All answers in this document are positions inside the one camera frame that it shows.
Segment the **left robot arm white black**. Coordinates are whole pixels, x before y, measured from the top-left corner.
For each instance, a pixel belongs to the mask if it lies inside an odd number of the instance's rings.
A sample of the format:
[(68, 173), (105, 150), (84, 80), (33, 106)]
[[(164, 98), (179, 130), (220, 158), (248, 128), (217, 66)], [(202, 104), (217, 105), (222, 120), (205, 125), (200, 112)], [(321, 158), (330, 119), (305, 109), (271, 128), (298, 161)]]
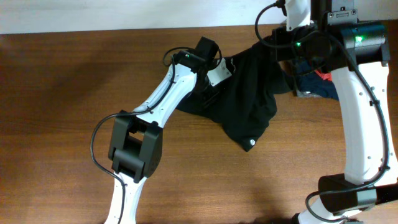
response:
[(163, 128), (177, 105), (200, 78), (216, 87), (230, 76), (226, 59), (212, 62), (182, 50), (172, 56), (165, 78), (145, 102), (114, 115), (108, 152), (114, 190), (106, 224), (136, 222), (142, 189), (162, 157)]

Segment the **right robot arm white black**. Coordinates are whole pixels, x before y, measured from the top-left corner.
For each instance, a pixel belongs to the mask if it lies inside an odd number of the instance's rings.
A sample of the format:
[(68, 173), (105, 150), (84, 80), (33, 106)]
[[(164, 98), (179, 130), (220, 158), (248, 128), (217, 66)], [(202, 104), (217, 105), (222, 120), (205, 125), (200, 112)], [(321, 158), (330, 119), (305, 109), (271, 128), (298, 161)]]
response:
[(287, 18), (279, 49), (323, 62), (338, 94), (345, 170), (319, 179), (294, 223), (353, 223), (397, 201), (397, 156), (387, 104), (389, 43), (379, 21), (360, 21), (353, 1), (276, 1)]

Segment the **black t-shirt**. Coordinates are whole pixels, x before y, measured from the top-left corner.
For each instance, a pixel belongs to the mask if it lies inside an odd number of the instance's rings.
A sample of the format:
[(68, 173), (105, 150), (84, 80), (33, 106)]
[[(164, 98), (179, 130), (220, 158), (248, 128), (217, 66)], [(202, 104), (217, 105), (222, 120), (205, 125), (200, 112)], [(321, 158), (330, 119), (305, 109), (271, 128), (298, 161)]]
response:
[(230, 139), (250, 151), (276, 115), (275, 96), (291, 92), (294, 79), (260, 42), (225, 62), (229, 78), (190, 94), (177, 109), (220, 124)]

